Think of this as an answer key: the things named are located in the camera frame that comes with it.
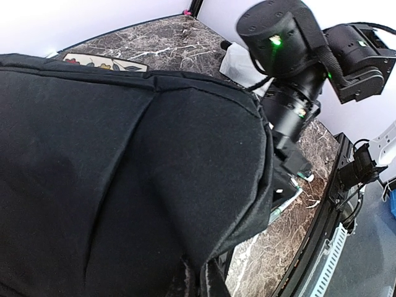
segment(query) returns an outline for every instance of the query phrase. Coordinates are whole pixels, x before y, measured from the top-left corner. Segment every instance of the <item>blue object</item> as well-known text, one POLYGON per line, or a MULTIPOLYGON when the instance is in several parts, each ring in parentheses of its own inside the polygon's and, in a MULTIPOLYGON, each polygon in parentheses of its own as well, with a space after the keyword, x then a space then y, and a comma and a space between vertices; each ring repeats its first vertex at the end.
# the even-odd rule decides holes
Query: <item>blue object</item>
POLYGON ((390 211, 396 218, 396 190, 390 192, 390 211))

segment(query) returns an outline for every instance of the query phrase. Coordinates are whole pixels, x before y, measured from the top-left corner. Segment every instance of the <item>yellow flower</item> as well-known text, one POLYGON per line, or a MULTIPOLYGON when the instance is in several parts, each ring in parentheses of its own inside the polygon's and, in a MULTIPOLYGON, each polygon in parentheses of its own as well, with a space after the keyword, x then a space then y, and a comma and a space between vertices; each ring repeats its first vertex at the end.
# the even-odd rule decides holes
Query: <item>yellow flower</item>
POLYGON ((106 64, 102 64, 101 66, 99 66, 99 68, 111 69, 111 66, 110 65, 106 65, 106 64))

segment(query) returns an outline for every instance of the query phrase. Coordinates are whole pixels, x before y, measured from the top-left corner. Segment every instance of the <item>gray floor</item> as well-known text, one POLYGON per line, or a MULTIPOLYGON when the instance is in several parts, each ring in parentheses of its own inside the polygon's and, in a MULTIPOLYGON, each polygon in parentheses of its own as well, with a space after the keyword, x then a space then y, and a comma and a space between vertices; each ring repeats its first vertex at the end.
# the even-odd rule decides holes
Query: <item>gray floor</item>
POLYGON ((396 279, 396 219, 379 183, 367 186, 356 234, 348 237, 326 297, 385 297, 396 279))

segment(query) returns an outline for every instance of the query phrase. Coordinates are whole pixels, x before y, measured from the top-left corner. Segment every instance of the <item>white robot part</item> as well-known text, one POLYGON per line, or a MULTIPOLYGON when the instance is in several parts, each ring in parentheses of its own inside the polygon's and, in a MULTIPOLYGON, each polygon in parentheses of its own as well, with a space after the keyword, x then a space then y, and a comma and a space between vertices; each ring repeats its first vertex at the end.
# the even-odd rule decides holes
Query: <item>white robot part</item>
POLYGON ((369 142, 371 158, 377 166, 387 166, 396 157, 396 121, 380 136, 369 142))

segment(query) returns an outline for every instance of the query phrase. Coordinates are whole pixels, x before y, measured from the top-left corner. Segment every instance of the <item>marble surface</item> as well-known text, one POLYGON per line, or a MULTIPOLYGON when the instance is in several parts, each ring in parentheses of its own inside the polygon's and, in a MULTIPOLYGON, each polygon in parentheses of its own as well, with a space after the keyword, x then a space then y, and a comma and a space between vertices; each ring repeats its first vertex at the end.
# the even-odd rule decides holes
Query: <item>marble surface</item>
MULTIPOLYGON (((171 17, 110 33, 70 48, 68 53, 100 54, 149 65, 153 70, 183 70, 226 79, 219 73, 225 52, 222 37, 188 16, 171 17)), ((293 260, 320 201, 338 144, 318 121, 299 145, 312 163, 315 179, 299 180, 304 192, 263 233, 236 247, 226 284, 233 297, 270 296, 293 260)))

